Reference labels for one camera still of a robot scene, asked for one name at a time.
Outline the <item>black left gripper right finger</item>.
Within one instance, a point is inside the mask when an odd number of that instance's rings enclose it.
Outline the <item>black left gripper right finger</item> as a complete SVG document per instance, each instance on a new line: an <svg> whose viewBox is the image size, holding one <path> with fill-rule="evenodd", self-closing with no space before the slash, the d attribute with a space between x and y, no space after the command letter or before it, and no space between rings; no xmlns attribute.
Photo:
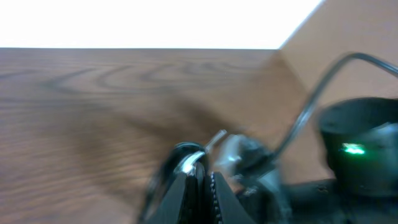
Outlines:
<svg viewBox="0 0 398 224"><path fill-rule="evenodd" d="M210 175L210 220L217 224L255 224L219 172Z"/></svg>

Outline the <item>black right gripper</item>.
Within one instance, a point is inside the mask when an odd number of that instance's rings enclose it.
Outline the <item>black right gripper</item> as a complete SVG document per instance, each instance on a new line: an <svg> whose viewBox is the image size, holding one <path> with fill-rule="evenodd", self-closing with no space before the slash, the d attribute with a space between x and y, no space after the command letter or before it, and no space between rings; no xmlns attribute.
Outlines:
<svg viewBox="0 0 398 224"><path fill-rule="evenodd" d="M256 223L339 222L339 201L333 182L285 184L274 154L256 139L229 135L215 165L242 185L236 196Z"/></svg>

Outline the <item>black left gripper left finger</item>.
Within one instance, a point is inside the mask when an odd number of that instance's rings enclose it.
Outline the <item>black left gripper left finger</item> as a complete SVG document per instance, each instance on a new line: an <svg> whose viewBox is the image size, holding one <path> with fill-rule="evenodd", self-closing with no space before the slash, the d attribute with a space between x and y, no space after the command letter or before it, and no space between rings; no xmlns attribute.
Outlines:
<svg viewBox="0 0 398 224"><path fill-rule="evenodd" d="M177 176L146 224L201 224L204 214L205 168L197 162L191 174Z"/></svg>

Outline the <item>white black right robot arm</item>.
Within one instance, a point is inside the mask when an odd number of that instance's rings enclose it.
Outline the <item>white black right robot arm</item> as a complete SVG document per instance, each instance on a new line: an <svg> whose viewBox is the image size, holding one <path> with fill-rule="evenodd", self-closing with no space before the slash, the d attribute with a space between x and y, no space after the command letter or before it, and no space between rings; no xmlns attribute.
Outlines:
<svg viewBox="0 0 398 224"><path fill-rule="evenodd" d="M232 134L217 168L236 179L237 198L256 223L396 223L397 100L354 98L318 117L333 178L286 185L278 155Z"/></svg>

